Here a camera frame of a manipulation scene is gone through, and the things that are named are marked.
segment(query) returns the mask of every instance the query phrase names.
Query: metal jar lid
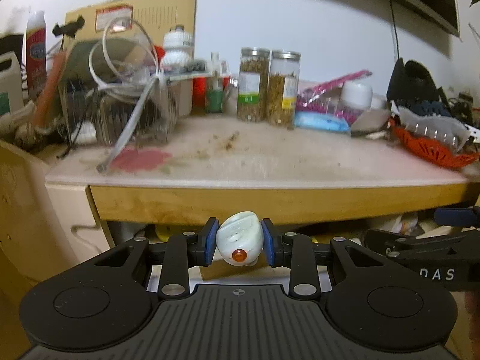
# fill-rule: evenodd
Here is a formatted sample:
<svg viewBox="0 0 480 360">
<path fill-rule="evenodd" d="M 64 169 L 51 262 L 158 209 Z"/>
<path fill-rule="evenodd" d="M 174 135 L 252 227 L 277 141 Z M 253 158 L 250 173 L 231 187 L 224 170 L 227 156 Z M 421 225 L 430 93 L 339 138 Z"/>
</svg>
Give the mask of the metal jar lid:
<svg viewBox="0 0 480 360">
<path fill-rule="evenodd" d="M 270 56 L 270 50 L 258 47 L 242 47 L 241 56 Z"/>
<path fill-rule="evenodd" d="M 291 59 L 293 61 L 300 61 L 300 53 L 288 50 L 273 50 L 272 58 L 276 59 Z"/>
</svg>

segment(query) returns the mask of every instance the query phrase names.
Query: black cable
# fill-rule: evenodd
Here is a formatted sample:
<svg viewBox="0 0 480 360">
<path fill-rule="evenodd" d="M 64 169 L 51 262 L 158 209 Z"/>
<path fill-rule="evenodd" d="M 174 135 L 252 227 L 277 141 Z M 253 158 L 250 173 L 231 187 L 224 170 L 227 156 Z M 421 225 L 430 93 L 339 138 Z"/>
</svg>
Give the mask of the black cable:
<svg viewBox="0 0 480 360">
<path fill-rule="evenodd" d="M 65 151 L 58 155 L 57 156 L 57 159 L 63 159 L 65 158 L 68 153 L 70 152 L 70 150 L 72 149 L 72 147 L 75 145 L 75 142 L 77 142 L 77 138 L 78 138 L 78 135 L 80 134 L 80 130 L 82 129 L 82 126 L 83 126 L 83 122 L 86 121 L 86 118 L 87 118 L 87 112 L 88 110 L 90 109 L 90 107 L 92 106 L 92 104 L 94 103 L 94 99 L 95 97 L 97 97 L 97 93 L 96 91 L 93 92 L 91 95 L 90 95 L 92 98 L 90 99 L 90 101 L 88 102 L 88 104 L 85 106 L 85 109 L 83 110 L 83 113 L 82 113 L 82 117 L 80 119 L 80 123 L 78 125 L 78 130 L 77 130 L 77 133 L 75 134 L 75 137 L 71 140 L 71 142 L 69 142 L 67 148 L 65 149 Z"/>
<path fill-rule="evenodd" d="M 397 24 L 395 23 L 395 12 L 393 11 L 393 2 L 390 0 L 390 9 L 392 11 L 393 29 L 395 30 L 395 43 L 397 45 L 397 60 L 400 58 L 400 47 L 398 46 Z"/>
</svg>

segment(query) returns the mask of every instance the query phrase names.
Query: red spray can label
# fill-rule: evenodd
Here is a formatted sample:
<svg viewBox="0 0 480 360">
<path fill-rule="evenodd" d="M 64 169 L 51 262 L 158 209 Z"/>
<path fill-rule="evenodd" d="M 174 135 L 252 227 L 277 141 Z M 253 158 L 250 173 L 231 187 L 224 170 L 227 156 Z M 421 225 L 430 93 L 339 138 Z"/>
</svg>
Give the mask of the red spray can label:
<svg viewBox="0 0 480 360">
<path fill-rule="evenodd" d="M 45 28 L 36 28 L 27 32 L 26 37 L 26 70 L 28 97 L 34 100 L 42 92 L 47 81 L 45 61 Z"/>
</svg>

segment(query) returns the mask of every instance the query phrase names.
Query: wooden table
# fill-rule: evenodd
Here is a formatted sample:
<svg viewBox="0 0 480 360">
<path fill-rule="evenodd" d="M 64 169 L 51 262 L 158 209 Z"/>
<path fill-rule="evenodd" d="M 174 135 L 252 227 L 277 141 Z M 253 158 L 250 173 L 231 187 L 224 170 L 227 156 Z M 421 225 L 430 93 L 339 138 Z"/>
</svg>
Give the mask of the wooden table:
<svg viewBox="0 0 480 360">
<path fill-rule="evenodd" d="M 474 202 L 480 193 L 478 164 L 451 171 L 384 140 L 222 115 L 179 121 L 168 144 L 154 150 L 169 158 L 151 170 L 100 175 L 95 167 L 107 149 L 96 147 L 76 150 L 47 174 L 59 220 L 79 247 L 111 245 L 108 232 L 94 241 L 82 234 L 92 222 L 200 225 L 248 210 L 276 224 L 300 224 Z"/>
</svg>

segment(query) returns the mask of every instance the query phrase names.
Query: orange basket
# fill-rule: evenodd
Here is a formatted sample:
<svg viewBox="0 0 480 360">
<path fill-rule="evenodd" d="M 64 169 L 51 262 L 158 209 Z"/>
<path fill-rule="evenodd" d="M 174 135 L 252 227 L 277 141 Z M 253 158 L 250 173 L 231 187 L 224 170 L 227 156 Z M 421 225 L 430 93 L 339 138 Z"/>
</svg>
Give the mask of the orange basket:
<svg viewBox="0 0 480 360">
<path fill-rule="evenodd" d="M 480 157 L 480 153 L 453 155 L 447 147 L 435 139 L 415 138 L 404 128 L 397 126 L 393 126 L 392 130 L 402 145 L 412 153 L 444 168 L 459 169 Z"/>
</svg>

